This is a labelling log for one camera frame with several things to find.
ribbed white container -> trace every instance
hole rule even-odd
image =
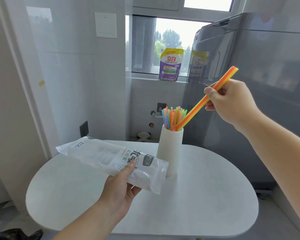
[[[162,126],[156,157],[169,162],[166,176],[171,176],[178,171],[182,137],[183,128],[180,131],[170,131]]]

table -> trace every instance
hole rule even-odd
[[[109,141],[156,155],[157,143]],[[100,197],[108,176],[58,154],[33,177],[26,194],[31,217],[62,230]],[[227,238],[246,232],[258,216],[256,193],[232,163],[209,150],[182,145],[177,174],[161,194],[142,190],[113,234]]]

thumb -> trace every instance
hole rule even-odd
[[[212,101],[212,103],[221,96],[218,91],[212,87],[206,87],[204,89],[205,94],[208,95],[209,99]]]
[[[133,172],[135,166],[136,166],[136,162],[132,160],[115,177],[121,180],[127,180],[130,174]]]

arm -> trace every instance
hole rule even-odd
[[[300,138],[262,114],[243,82],[231,79],[219,93],[205,92],[206,110],[216,110],[249,140],[300,217]]]
[[[53,240],[103,240],[128,213],[139,187],[127,183],[135,162],[130,162],[115,177],[109,176],[99,200],[70,225],[59,232]]]

wall switch plate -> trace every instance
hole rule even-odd
[[[159,110],[160,108],[161,109],[164,109],[166,108],[167,104],[164,104],[164,103],[158,103],[157,104],[157,112],[161,112],[161,110]]]
[[[79,128],[81,138],[89,134],[88,121],[85,121],[82,125],[79,126]]]
[[[117,38],[117,19],[115,13],[95,12],[96,36]]]

